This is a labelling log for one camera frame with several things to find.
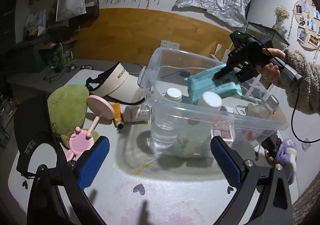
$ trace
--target electrical outlet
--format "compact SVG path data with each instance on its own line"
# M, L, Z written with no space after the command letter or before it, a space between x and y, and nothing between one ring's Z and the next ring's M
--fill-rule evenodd
M171 44L170 44L170 48L172 48L172 49L179 49L179 47L180 47L180 44L179 43L174 43L174 42L171 42Z
M166 40L161 40L160 47L161 48L170 48L171 42Z

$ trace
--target hand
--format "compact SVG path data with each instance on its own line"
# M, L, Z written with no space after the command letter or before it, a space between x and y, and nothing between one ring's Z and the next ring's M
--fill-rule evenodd
M266 50L265 48L263 48L262 51L266 55L272 54L276 57L279 57L283 61L285 60L285 53L280 49L269 48L268 50ZM273 65L272 63L266 64L264 67L257 65L256 70L262 75L263 78L267 79L269 82L272 82L277 87L282 88L282 85L279 82L280 71L277 65Z

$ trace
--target teal packet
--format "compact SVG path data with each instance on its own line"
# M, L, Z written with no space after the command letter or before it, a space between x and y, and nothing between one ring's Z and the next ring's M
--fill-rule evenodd
M220 79L212 80L214 74L225 66L225 64L217 65L184 79L188 83L189 99L194 105L197 105L198 100L207 91L215 92L221 98L242 95L234 70Z

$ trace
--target white bag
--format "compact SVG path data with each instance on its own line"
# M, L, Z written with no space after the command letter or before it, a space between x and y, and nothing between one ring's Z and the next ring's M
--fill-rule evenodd
M85 13L84 0L58 0L56 21L67 20Z
M45 9L27 17L26 24L23 28L23 39L38 37L45 34L46 31Z

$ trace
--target vase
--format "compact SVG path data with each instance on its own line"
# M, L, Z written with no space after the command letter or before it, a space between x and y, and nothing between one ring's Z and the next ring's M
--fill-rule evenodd
M283 23L284 23L284 18L277 16L276 23L272 26L272 28L279 32L281 30L281 25Z

